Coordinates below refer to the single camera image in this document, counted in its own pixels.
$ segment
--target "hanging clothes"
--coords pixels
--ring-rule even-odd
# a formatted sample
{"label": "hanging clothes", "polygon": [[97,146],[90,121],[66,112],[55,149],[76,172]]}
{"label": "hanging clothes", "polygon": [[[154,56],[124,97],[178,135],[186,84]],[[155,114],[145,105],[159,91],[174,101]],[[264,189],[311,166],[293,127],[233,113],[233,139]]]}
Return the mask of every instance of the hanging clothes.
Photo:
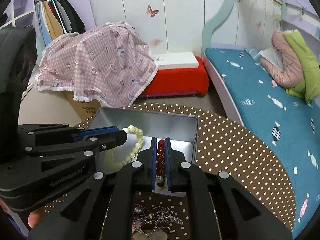
{"label": "hanging clothes", "polygon": [[63,26],[63,22],[62,22],[62,20],[61,20],[61,17],[60,17],[60,15],[59,15],[58,9],[57,9],[54,1],[53,1],[53,0],[49,0],[48,3],[52,5],[53,10],[54,10],[53,14],[54,14],[55,18],[57,19],[57,21],[60,23],[60,26],[62,27],[63,33],[66,34],[67,31],[66,31],[66,29],[65,29],[64,26]]}
{"label": "hanging clothes", "polygon": [[79,15],[77,14],[76,10],[72,7],[72,5],[67,0],[60,0],[60,4],[66,11],[68,18],[71,21],[72,31],[78,32],[78,33],[84,33],[85,32],[84,23],[79,17]]}
{"label": "hanging clothes", "polygon": [[54,40],[55,38],[57,38],[57,37],[59,37],[60,35],[63,34],[63,28],[61,27],[60,23],[58,22],[58,20],[53,15],[53,13],[52,13],[49,5],[48,5],[48,2],[45,1],[42,4],[44,5],[47,23],[49,25],[49,22],[50,22],[51,25],[52,25],[52,30],[51,31],[50,31],[50,25],[49,25],[49,31],[50,31],[50,36],[51,36],[52,40]]}
{"label": "hanging clothes", "polygon": [[36,7],[36,15],[38,18],[38,26],[40,33],[42,34],[42,38],[44,40],[44,44],[48,46],[50,42],[52,41],[50,33],[49,33],[49,28],[47,25],[47,21],[45,20],[44,12],[43,12],[43,5],[42,3],[38,3],[35,5]]}
{"label": "hanging clothes", "polygon": [[58,0],[55,0],[55,3],[56,3],[56,6],[60,12],[61,19],[63,20],[63,22],[65,24],[65,29],[67,30],[67,32],[71,32],[72,31],[72,28],[70,25],[71,22],[70,22],[70,19],[68,18],[66,11],[64,10],[64,8],[62,7],[62,5],[59,3]]}

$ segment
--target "red bead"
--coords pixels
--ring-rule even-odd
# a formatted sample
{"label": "red bead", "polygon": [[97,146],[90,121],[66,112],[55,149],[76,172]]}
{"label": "red bead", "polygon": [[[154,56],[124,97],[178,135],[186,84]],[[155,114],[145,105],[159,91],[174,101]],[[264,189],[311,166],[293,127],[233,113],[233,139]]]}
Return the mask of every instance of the red bead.
{"label": "red bead", "polygon": [[163,162],[163,160],[164,160],[163,155],[158,155],[157,156],[157,162],[161,163],[161,162]]}
{"label": "red bead", "polygon": [[159,154],[164,154],[164,148],[159,147],[159,148],[157,149],[157,153],[159,153]]}
{"label": "red bead", "polygon": [[162,169],[163,168],[163,164],[162,163],[157,163],[157,169]]}
{"label": "red bead", "polygon": [[157,176],[161,176],[162,173],[163,173],[162,170],[159,170],[159,169],[156,170],[156,175],[157,175]]}
{"label": "red bead", "polygon": [[158,147],[164,148],[164,144],[165,144],[164,140],[160,140],[160,141],[158,142]]}

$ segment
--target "black clothing on shelf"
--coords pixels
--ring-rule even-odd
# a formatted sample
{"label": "black clothing on shelf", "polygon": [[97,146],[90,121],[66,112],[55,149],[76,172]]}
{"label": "black clothing on shelf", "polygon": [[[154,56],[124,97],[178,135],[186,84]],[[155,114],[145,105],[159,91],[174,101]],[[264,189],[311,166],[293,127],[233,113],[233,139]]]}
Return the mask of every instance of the black clothing on shelf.
{"label": "black clothing on shelf", "polygon": [[68,18],[71,22],[71,28],[73,32],[84,33],[84,23],[77,14],[76,10],[72,7],[72,5],[67,0],[60,0],[61,6],[66,11]]}
{"label": "black clothing on shelf", "polygon": [[0,26],[4,25],[5,22],[7,21],[8,19],[8,15],[7,13],[4,13],[1,17],[0,17]]}

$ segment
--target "silver chain necklace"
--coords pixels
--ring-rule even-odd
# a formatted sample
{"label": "silver chain necklace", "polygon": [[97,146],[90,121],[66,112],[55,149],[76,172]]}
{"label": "silver chain necklace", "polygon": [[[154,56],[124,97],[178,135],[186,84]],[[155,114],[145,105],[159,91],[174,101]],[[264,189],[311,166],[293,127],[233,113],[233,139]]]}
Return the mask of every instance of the silver chain necklace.
{"label": "silver chain necklace", "polygon": [[[170,231],[168,236],[170,236],[172,233],[172,229],[165,226],[159,227],[158,223],[173,222],[178,225],[183,225],[181,218],[179,218],[177,215],[178,214],[170,208],[166,208],[163,206],[146,209],[141,205],[136,204],[133,210],[133,226],[134,229],[137,230],[137,232],[145,234],[149,240],[151,240],[149,235],[151,235],[157,229],[167,228]],[[136,228],[135,222],[141,222],[141,227],[139,229]],[[155,227],[151,230],[151,232],[145,233],[142,228],[148,224],[152,224],[152,222],[155,223]]]}

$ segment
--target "blue gripper pad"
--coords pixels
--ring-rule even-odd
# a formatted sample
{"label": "blue gripper pad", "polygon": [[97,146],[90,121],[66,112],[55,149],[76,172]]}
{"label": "blue gripper pad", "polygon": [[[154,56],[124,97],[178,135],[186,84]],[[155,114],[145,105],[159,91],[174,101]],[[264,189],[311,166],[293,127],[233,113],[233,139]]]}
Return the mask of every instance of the blue gripper pad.
{"label": "blue gripper pad", "polygon": [[169,157],[169,149],[168,149],[168,140],[169,138],[164,140],[164,155],[165,155],[165,165],[167,172],[167,185],[169,191],[171,191],[171,166],[170,166],[170,157]]}
{"label": "blue gripper pad", "polygon": [[78,136],[74,137],[75,142],[82,141],[83,138],[86,135],[92,135],[92,134],[101,134],[101,133],[108,133],[108,132],[115,132],[119,129],[116,126],[110,126],[110,127],[103,127],[99,129],[90,129],[90,130],[84,130],[83,132],[79,133]]}
{"label": "blue gripper pad", "polygon": [[152,155],[152,190],[155,190],[156,187],[156,163],[157,163],[157,138],[153,137],[154,140],[151,140],[151,147],[153,146],[153,155]]}

